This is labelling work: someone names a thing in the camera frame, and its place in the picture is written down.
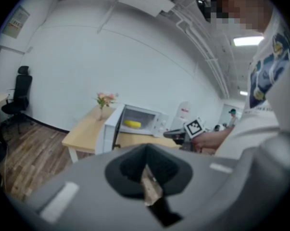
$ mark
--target chair headrest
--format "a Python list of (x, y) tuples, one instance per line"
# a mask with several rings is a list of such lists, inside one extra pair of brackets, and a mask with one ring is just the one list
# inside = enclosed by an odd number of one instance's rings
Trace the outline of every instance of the chair headrest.
[(28, 75), (28, 66), (20, 66), (18, 73), (21, 75)]

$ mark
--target white t-shirt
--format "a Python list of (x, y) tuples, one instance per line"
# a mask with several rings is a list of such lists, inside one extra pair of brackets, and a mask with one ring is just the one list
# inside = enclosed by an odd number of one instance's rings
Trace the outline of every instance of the white t-shirt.
[(265, 95), (290, 62), (290, 32), (274, 9), (249, 66), (248, 93), (242, 117), (215, 155), (239, 159), (243, 150), (277, 135), (278, 121)]
[(234, 127), (236, 124), (238, 123), (238, 118), (235, 116), (235, 117), (232, 117), (229, 124), (228, 124), (228, 127), (232, 128)]

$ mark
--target black headphones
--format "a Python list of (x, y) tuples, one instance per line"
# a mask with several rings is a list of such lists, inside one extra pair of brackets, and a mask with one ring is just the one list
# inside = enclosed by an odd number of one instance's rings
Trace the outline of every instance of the black headphones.
[(227, 19), (228, 14), (222, 11), (222, 8), (218, 7), (216, 0), (196, 0), (197, 6), (203, 14), (207, 22), (211, 22), (211, 13), (216, 13), (217, 18)]

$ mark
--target white tape strip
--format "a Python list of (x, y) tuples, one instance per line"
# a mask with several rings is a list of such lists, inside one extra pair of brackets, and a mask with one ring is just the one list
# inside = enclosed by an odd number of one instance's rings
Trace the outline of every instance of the white tape strip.
[(67, 209), (78, 190), (79, 186), (74, 182), (66, 182), (63, 189), (41, 211), (40, 217), (51, 224), (55, 223)]
[(221, 171), (223, 173), (231, 174), (233, 172), (233, 169), (221, 164), (211, 163), (209, 166), (211, 169)]

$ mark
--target chair backrest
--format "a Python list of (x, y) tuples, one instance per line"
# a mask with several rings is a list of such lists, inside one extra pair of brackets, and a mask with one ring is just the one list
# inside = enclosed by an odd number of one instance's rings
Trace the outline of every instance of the chair backrest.
[(13, 101), (16, 104), (21, 105), (23, 107), (23, 109), (27, 108), (28, 100), (27, 100), (27, 98), (26, 99), (20, 99), (20, 97), (27, 96), (27, 93), (28, 93), (30, 84), (32, 82), (32, 79), (33, 78), (31, 76), (24, 75), (24, 74), (23, 75), (18, 75), (16, 77)]

